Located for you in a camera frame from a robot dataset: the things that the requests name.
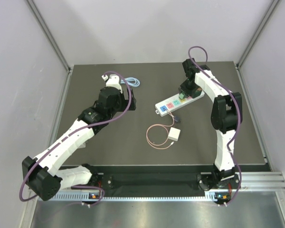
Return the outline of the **white multicolour power strip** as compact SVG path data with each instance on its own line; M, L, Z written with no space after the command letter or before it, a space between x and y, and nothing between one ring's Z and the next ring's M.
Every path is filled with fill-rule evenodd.
M180 100L179 94L175 94L161 102L155 104L155 112L156 114L160 115L161 117L168 115L192 102L197 101L198 99L202 98L205 93L202 91L201 95L196 98L185 98Z

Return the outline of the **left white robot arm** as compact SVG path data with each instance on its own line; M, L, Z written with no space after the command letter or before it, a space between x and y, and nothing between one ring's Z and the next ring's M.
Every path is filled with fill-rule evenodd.
M65 170L61 166L82 144L116 121L116 113L124 115L136 109L132 88L128 87L127 93L125 99L122 89L114 86L102 88L95 103L85 109L59 139L34 158L28 156L22 161L23 182L19 190L22 202L26 201L22 195L25 186L47 201L60 190L78 185L91 189L98 184L98 176L88 164Z

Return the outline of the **white charger block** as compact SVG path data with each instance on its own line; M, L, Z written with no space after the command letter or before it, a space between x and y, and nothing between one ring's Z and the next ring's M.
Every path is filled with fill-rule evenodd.
M180 136L181 130L171 127L169 130L169 134L168 134L168 139L173 140L173 141L178 141L179 136Z

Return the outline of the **light green plug adapter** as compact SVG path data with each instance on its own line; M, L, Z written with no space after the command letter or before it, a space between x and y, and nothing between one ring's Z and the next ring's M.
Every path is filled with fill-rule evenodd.
M185 98L186 98L186 97L185 97L185 94L184 94L184 93L180 93L180 94L179 94L179 99L180 99L180 100L185 99Z

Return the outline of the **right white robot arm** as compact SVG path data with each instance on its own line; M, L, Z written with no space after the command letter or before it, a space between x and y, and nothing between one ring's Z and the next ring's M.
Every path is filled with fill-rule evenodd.
M225 89L207 65L196 65L190 59L182 63L186 80L179 87L179 98L201 98L212 101L211 124L217 134L217 155L209 179L200 178L201 188L225 187L235 178L234 136L242 123L242 96Z

